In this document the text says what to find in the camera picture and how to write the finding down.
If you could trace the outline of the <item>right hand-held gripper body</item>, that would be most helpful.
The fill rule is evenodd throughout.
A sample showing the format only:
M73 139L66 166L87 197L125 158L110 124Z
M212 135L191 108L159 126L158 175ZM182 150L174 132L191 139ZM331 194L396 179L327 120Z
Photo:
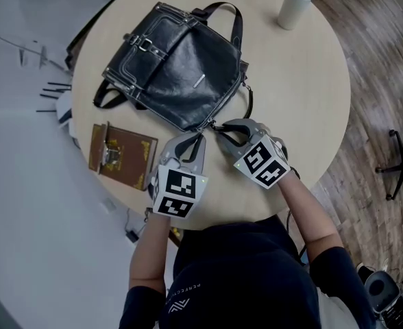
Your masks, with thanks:
M236 150L234 166L259 186L270 189L291 170L286 146L259 123L249 129L247 140Z

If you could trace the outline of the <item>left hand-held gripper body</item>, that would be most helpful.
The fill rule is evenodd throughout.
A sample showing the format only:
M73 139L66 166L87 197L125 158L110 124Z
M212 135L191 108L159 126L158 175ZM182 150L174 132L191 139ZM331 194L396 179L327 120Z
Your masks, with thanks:
M208 178L183 168L183 160L159 162L149 177L148 192L152 212L177 219L186 219L204 194Z

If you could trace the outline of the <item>black leather handbag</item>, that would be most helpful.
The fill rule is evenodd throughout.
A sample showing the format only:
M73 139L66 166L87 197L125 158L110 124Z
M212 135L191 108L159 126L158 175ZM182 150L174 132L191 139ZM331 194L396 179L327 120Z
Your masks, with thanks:
M234 8L230 38L208 26L221 2L186 12L158 2L126 34L102 76L93 103L111 109L127 101L188 132L212 125L245 85L243 17Z

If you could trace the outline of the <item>person's right forearm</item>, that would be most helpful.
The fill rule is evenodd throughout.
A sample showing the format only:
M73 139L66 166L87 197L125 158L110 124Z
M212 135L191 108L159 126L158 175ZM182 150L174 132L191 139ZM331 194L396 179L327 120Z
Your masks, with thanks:
M343 247L335 224L294 171L281 178L278 186L304 240L310 262L328 249Z

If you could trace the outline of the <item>person's left forearm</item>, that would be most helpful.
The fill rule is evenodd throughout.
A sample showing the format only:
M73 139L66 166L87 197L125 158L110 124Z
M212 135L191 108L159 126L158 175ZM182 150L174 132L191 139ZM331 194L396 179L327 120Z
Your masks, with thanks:
M164 272L171 219L150 214L130 261L129 289L148 287L166 293Z

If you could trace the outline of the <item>brown hardcover book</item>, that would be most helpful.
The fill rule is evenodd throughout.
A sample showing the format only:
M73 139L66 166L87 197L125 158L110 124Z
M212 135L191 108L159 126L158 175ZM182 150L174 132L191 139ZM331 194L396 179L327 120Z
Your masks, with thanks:
M158 140L113 127L109 122L93 126L88 168L140 191L147 188Z

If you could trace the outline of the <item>person's torso dark shirt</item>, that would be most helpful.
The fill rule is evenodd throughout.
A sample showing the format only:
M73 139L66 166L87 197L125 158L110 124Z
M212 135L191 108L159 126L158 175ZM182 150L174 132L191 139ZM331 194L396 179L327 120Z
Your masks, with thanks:
M119 329L375 329L350 255L300 263L277 217L188 231L167 294L128 291Z

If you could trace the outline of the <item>white router black antennas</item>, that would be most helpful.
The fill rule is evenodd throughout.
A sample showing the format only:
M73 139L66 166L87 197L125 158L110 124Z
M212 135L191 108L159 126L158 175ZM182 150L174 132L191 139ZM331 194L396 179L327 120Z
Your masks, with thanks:
M72 85L60 82L47 82L39 94L44 99L54 100L53 108L37 109L36 113L54 113L58 123L70 126L73 118Z

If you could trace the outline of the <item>white cylindrical tumbler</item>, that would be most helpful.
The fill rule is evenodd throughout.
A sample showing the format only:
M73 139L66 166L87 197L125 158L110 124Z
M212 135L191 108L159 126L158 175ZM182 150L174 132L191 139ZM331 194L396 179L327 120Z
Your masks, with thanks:
M277 23L285 30L293 30L312 0L284 0Z

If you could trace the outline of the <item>person's grey sneaker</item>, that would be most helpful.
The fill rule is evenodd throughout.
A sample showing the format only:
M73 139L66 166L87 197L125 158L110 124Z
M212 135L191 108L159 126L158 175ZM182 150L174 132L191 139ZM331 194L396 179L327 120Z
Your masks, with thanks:
M386 269L360 263L357 273L365 285L376 318L376 329L403 329L403 282L398 284Z

